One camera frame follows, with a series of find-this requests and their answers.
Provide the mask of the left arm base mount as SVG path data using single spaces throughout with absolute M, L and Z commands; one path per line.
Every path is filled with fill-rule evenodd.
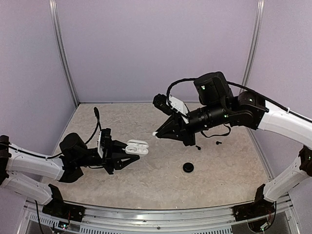
M 85 213 L 85 207 L 65 202 L 51 201 L 49 204 L 43 206 L 42 212 L 69 221 L 81 222 Z

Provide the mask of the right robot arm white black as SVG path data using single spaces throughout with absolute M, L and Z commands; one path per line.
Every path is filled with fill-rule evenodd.
M 192 82 L 198 92 L 201 108 L 189 111 L 183 101 L 166 94 L 154 97 L 154 106 L 168 119 L 154 132 L 157 138 L 195 145 L 196 133 L 224 124 L 244 126 L 285 136 L 303 145 L 298 157 L 279 176 L 260 186 L 249 206 L 253 216 L 260 216 L 283 194 L 312 175 L 312 121 L 289 108 L 250 89 L 238 96 L 222 72 L 207 73 Z

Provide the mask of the black round disc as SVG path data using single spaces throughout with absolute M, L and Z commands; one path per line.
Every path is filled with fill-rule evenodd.
M 193 172 L 194 168 L 195 168 L 194 165 L 192 163 L 190 163 L 190 162 L 186 162 L 182 166 L 183 171 L 186 172 L 186 173 Z

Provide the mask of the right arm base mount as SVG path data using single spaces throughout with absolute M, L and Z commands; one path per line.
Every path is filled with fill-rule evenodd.
M 232 211 L 236 222 L 238 222 L 268 215 L 269 213 L 274 213 L 275 204 L 269 203 L 265 205 L 256 205 L 251 202 L 242 205 L 236 205 L 232 207 Z

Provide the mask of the white earbud charging case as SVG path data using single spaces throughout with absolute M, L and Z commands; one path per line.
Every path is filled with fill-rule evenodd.
M 149 144 L 146 141 L 131 139 L 126 145 L 125 152 L 128 154 L 145 156 L 149 153 Z

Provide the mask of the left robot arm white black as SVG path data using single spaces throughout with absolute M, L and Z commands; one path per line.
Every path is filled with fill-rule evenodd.
M 73 183 L 83 176 L 83 167 L 105 169 L 112 175 L 148 154 L 148 143 L 129 140 L 127 143 L 113 140 L 110 130 L 102 130 L 95 148 L 88 148 L 77 133 L 68 134 L 60 143 L 57 157 L 36 155 L 10 143 L 9 137 L 0 137 L 0 186 L 25 195 L 39 204 L 47 205 L 55 215 L 68 213 L 68 205 L 62 201 L 59 189 L 40 183 L 27 174 L 47 177 L 61 183 Z

